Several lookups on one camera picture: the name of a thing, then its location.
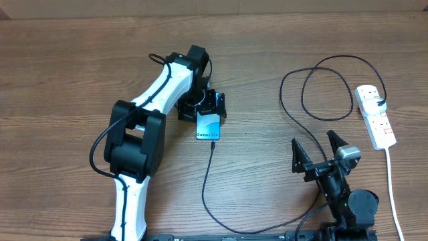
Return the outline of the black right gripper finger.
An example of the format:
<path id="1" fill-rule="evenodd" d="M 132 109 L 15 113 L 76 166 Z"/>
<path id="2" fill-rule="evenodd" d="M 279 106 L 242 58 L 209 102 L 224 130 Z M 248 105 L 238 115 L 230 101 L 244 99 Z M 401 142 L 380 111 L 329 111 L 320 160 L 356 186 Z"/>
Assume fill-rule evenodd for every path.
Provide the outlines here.
<path id="1" fill-rule="evenodd" d="M 327 136 L 329 138 L 330 146 L 334 155 L 336 154 L 339 147 L 348 145 L 348 143 L 341 139 L 333 130 L 329 130 L 327 132 Z"/>
<path id="2" fill-rule="evenodd" d="M 308 154 L 305 152 L 305 150 L 296 138 L 292 139 L 292 154 L 293 173 L 305 172 L 306 168 L 313 164 Z"/>

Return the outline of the Samsung Galaxy smartphone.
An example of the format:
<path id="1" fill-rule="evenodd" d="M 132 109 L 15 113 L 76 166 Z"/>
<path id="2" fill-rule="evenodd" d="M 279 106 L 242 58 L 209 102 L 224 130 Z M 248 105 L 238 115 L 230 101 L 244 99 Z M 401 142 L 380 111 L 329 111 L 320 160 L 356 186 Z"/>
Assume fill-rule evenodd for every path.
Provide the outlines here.
<path id="1" fill-rule="evenodd" d="M 208 99 L 197 109 L 196 138 L 198 140 L 216 141 L 220 139 L 221 117 L 217 113 L 216 91 L 208 91 Z"/>

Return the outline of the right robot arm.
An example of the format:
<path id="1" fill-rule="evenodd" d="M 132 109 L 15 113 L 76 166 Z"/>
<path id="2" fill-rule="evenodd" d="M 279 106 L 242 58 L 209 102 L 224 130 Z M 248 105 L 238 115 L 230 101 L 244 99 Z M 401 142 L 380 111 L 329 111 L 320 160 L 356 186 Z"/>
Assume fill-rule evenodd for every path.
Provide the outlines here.
<path id="1" fill-rule="evenodd" d="M 361 154 L 355 145 L 341 139 L 334 131 L 327 132 L 334 157 L 313 163 L 297 139 L 292 139 L 292 171 L 303 173 L 304 181 L 316 181 L 326 203 L 308 213 L 294 231 L 293 240 L 376 240 L 375 224 L 379 197 L 367 189 L 351 190 L 346 176 L 358 165 Z M 304 222 L 328 207 L 333 222 L 322 223 L 315 231 L 301 231 Z"/>

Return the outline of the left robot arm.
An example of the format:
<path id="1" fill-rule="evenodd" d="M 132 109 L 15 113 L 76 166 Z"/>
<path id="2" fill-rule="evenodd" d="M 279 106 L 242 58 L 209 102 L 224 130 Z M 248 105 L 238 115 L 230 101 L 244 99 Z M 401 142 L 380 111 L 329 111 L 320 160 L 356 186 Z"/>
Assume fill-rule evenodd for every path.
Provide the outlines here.
<path id="1" fill-rule="evenodd" d="M 116 214 L 107 240 L 144 240 L 148 185 L 163 159 L 167 115 L 176 109 L 180 121 L 195 123 L 195 136 L 203 141 L 221 137 L 226 118 L 225 95 L 210 88 L 212 66 L 205 48 L 191 46 L 187 54 L 165 58 L 150 54 L 162 65 L 160 76 L 130 102 L 112 107 L 106 130 L 104 160 L 116 185 Z"/>

